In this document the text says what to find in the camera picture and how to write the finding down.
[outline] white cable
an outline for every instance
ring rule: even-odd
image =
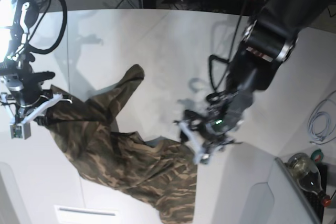
[[[336,107],[336,102],[331,100],[330,98],[336,93],[336,90],[331,92],[324,100],[322,100],[316,108],[313,110],[311,113],[308,124],[307,124],[307,132],[312,141],[310,141],[311,144],[315,145],[323,145],[327,144],[333,140],[336,139],[336,136],[333,137],[332,139],[328,140],[325,142],[326,138],[329,137],[336,129],[336,123],[334,127],[331,126],[331,116],[328,112],[326,111],[321,111],[322,107],[327,103],[330,102]],[[320,118],[325,118],[325,126],[324,129],[320,132],[316,132],[314,129],[315,123],[317,119]]]

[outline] white tabletop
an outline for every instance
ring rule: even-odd
[[[46,16],[33,41],[36,46],[52,43],[60,18],[60,13]],[[185,108],[204,107],[204,98],[211,92],[207,57],[227,56],[237,20],[233,15],[171,10],[70,12],[62,45],[50,55],[37,56],[33,67],[35,71],[56,73],[45,87],[52,83],[86,99],[118,82],[133,64],[140,64],[146,77],[117,117],[119,129],[139,131],[145,140],[157,136],[177,140],[179,131],[172,122],[182,117]],[[244,18],[239,35],[245,22]],[[301,144],[293,145],[292,136],[335,74],[335,42],[336,35],[311,28],[300,34],[291,58],[281,66],[270,88],[255,95],[244,125],[233,134],[249,147],[241,153],[237,153],[239,147],[234,151],[229,147],[217,153],[209,166],[199,166],[194,223],[211,223],[216,205],[216,212],[223,205],[222,214],[228,223],[239,220],[243,207],[239,202],[247,197],[248,180],[258,182],[266,175],[251,173],[242,179],[233,167],[251,164],[254,158],[238,156],[260,149],[265,153],[257,159],[271,160],[282,150],[289,154],[288,146],[298,146],[293,152],[310,146],[304,137],[298,140]],[[223,70],[223,66],[216,67],[216,75],[219,77]],[[150,206],[79,179],[43,128],[33,126],[33,137],[23,143],[10,140],[7,117],[3,109],[0,113],[0,162],[12,167],[33,223],[44,223],[53,216],[50,223],[56,224],[55,204],[119,210],[125,224],[160,223]],[[35,191],[44,196],[33,197]]]

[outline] red bottle cap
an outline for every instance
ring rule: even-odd
[[[324,207],[329,207],[331,204],[331,199],[329,196],[325,196],[323,199],[322,199],[322,205]]]

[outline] glass bottle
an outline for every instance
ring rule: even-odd
[[[289,159],[287,167],[302,190],[317,195],[324,207],[331,204],[330,196],[322,189],[320,171],[307,154],[295,154]]]

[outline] cloth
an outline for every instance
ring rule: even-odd
[[[47,116],[64,121],[47,129],[82,178],[152,205],[164,224],[191,223],[197,177],[191,150],[168,139],[150,147],[137,132],[110,132],[111,123],[143,79],[143,69],[134,65],[107,93],[85,103],[75,97],[73,104],[59,102]],[[68,95],[57,87],[51,89]]]

